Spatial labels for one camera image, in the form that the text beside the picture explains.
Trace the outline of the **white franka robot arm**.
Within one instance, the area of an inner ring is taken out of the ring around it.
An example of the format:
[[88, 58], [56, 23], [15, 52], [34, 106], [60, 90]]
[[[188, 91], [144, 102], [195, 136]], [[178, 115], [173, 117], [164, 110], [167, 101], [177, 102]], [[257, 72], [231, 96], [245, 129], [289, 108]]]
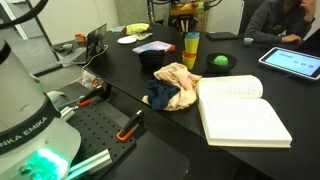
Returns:
[[0, 180], [66, 180], [81, 136], [0, 40]]

